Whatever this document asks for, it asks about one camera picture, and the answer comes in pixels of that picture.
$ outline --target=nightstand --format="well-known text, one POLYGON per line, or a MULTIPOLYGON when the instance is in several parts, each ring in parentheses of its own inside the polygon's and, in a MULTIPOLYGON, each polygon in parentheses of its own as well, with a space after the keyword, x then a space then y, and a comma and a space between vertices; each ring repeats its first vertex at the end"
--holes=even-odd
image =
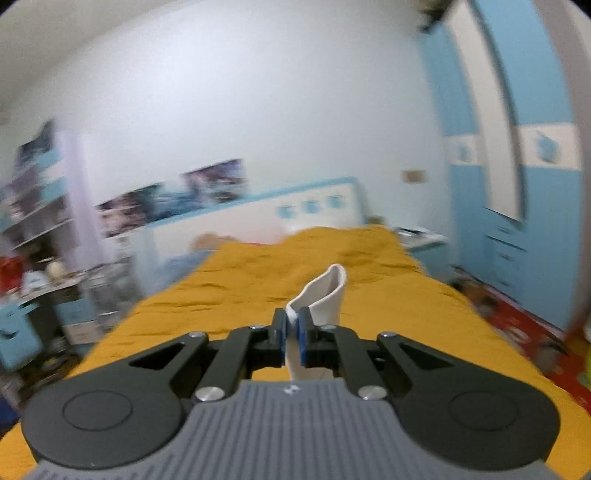
POLYGON ((447 237, 426 229, 416 230, 421 235, 398 235, 401 245, 415 260, 422 263, 430 277, 444 283, 453 278, 453 269, 449 264, 449 245, 447 237))

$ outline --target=white headboard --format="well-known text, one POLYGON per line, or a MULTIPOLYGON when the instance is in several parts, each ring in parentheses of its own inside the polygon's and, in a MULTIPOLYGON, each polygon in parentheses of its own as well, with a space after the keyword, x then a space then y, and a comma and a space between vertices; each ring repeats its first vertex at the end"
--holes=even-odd
POLYGON ((150 284, 163 261, 185 255, 207 232, 242 242, 273 244, 313 226, 352 228, 366 223, 353 177, 268 192, 160 220, 129 234, 140 283, 150 284))

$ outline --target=yellow blanket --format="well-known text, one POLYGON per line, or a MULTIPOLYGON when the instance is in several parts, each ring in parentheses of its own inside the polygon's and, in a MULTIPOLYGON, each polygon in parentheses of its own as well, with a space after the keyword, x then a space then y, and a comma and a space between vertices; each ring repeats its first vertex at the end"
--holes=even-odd
MULTIPOLYGON (((579 480, 591 470, 591 417, 472 312, 462 295, 422 275, 396 237, 379 227, 316 228, 279 245, 226 244, 191 276, 142 302, 74 373, 191 330, 216 339, 238 326, 270 323, 276 307, 285 306, 332 263, 344 265, 348 274, 342 324, 362 338, 394 330, 539 388, 561 416, 548 465, 566 480, 579 480)), ((285 369, 263 369, 255 375, 288 378, 285 369)), ((0 477, 20 479, 34 465, 16 427, 0 443, 0 477)))

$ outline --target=metal screw head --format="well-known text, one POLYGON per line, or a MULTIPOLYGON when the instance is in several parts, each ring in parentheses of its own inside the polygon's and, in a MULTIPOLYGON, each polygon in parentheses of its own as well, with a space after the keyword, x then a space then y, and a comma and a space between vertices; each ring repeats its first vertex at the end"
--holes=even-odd
POLYGON ((226 396, 219 387, 202 387, 195 392, 195 397, 201 401, 217 401, 226 396))
POLYGON ((388 392, 384 387, 378 385, 365 385, 359 389, 357 395, 364 400, 382 400, 386 398, 388 392))

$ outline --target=wardrobe drawer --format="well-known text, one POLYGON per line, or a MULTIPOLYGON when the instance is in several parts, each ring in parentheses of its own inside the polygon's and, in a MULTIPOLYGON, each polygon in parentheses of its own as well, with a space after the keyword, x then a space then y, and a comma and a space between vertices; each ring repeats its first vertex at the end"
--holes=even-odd
POLYGON ((516 247, 525 248, 525 235, 523 224, 511 220, 492 210, 486 214, 486 234, 516 247))
POLYGON ((492 285, 505 295, 520 301, 521 264, 525 252, 496 240, 491 241, 492 285))
POLYGON ((96 319, 96 311, 88 299, 68 301, 55 306, 62 325, 87 322, 96 319))

